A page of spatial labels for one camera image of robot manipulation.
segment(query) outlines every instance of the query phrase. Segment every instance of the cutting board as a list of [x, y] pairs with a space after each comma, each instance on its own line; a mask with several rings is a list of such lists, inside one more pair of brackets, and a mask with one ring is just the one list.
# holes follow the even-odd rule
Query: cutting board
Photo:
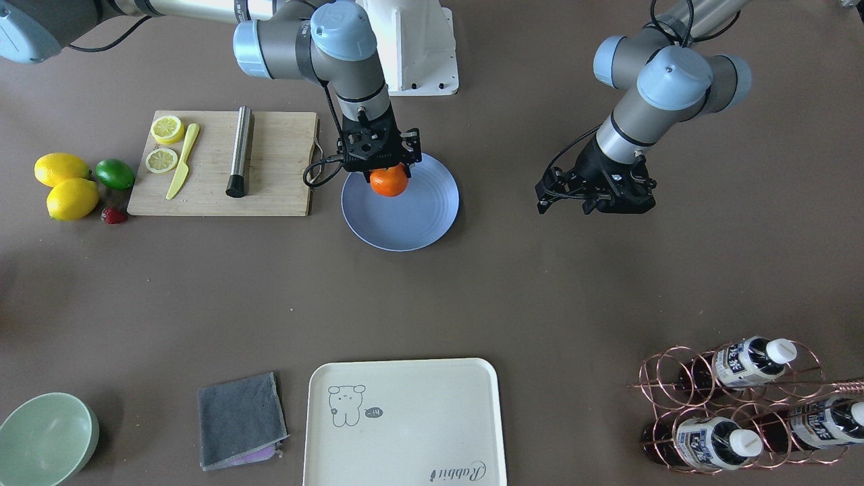
[[[175, 115], [185, 126], [201, 127], [188, 159], [189, 175], [172, 200], [165, 199], [174, 171], [153, 174], [144, 159], [163, 147], [152, 135], [141, 155], [129, 214], [147, 216], [305, 216], [309, 188], [303, 170], [313, 156], [318, 115], [308, 112], [253, 112], [251, 159], [246, 163], [246, 196], [225, 194], [237, 132], [237, 112], [157, 111], [153, 119]], [[179, 156], [183, 141], [164, 145]]]

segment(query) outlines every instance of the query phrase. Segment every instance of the yellow plastic knife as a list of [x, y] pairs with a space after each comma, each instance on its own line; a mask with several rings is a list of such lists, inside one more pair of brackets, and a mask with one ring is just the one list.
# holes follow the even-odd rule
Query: yellow plastic knife
[[198, 138], [198, 132], [201, 127], [197, 123], [190, 123], [186, 128], [186, 137], [183, 138], [183, 150], [180, 152], [180, 160], [177, 161], [177, 169], [174, 171], [174, 179], [171, 180], [171, 186], [168, 188], [168, 193], [165, 199], [174, 199], [174, 196], [180, 192], [183, 183], [186, 181], [186, 176], [189, 175], [189, 166], [186, 164], [189, 159], [189, 152], [192, 151], [192, 145]]

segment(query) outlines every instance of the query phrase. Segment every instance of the bottle label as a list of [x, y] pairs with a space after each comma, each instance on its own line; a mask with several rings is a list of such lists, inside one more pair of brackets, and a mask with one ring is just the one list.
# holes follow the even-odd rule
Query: bottle label
[[675, 442], [685, 463], [702, 472], [738, 469], [739, 466], [723, 462], [711, 443], [715, 426], [724, 420], [727, 419], [688, 419], [678, 425]]
[[830, 411], [837, 400], [833, 397], [793, 408], [789, 422], [795, 435], [817, 449], [864, 444], [864, 439], [851, 437], [837, 426]]
[[726, 387], [744, 388], [763, 385], [778, 377], [766, 374], [750, 359], [750, 343], [758, 336], [733, 344], [717, 351], [714, 357], [714, 371], [717, 379]]

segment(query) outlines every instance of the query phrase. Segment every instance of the lemon slice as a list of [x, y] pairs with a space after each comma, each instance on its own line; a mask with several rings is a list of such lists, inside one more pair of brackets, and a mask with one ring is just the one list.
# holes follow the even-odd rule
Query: lemon slice
[[156, 149], [144, 159], [147, 170], [154, 174], [168, 172], [177, 166], [177, 152], [171, 149]]
[[153, 138], [160, 144], [170, 145], [176, 144], [183, 139], [183, 132], [186, 131], [183, 127], [183, 122], [174, 115], [165, 115], [154, 120], [150, 127], [150, 133]]

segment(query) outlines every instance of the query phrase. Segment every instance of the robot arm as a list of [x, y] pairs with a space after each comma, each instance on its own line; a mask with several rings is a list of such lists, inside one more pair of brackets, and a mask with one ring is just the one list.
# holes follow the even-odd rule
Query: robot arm
[[234, 54], [251, 76], [333, 86], [342, 111], [337, 159], [346, 170], [362, 171], [368, 181], [372, 169], [420, 162], [419, 130], [397, 128], [375, 35], [356, 3], [313, 11], [309, 2], [291, 0], [270, 20], [241, 22]]
[[234, 54], [247, 74], [332, 85], [343, 114], [338, 155], [348, 171], [420, 162], [419, 130], [401, 133], [377, 42], [362, 7], [347, 0], [0, 0], [0, 55], [36, 63], [115, 16], [185, 16], [236, 22]]
[[[582, 199], [590, 214], [642, 214], [654, 207], [657, 183], [645, 153], [676, 123], [740, 103], [752, 84], [741, 58], [704, 58], [687, 47], [719, 28], [749, 0], [684, 0], [632, 39], [606, 39], [594, 57], [598, 80], [626, 93], [576, 158], [575, 167], [549, 167], [535, 187], [537, 209], [560, 199]], [[677, 38], [681, 45], [675, 45]]]

